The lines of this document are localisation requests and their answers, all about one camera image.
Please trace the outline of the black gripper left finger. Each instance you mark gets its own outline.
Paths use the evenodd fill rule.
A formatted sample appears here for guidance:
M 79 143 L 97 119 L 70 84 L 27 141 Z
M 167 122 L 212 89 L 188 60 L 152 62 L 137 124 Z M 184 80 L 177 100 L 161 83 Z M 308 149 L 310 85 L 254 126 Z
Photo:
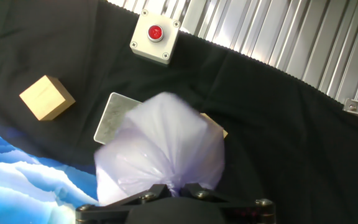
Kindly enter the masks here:
M 75 210 L 75 223 L 124 223 L 132 209 L 171 196 L 172 193 L 167 185 L 154 184 L 148 190 L 106 206 L 84 204 Z

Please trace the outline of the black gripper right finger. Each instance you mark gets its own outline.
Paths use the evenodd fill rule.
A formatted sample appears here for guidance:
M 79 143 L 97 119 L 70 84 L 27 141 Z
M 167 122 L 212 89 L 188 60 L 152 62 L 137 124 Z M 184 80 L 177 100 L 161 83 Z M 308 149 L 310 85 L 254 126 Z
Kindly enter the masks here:
M 213 214 L 219 214 L 224 223 L 275 224 L 275 203 L 266 198 L 244 201 L 196 183 L 182 187 L 180 196 L 212 205 L 217 209 Z

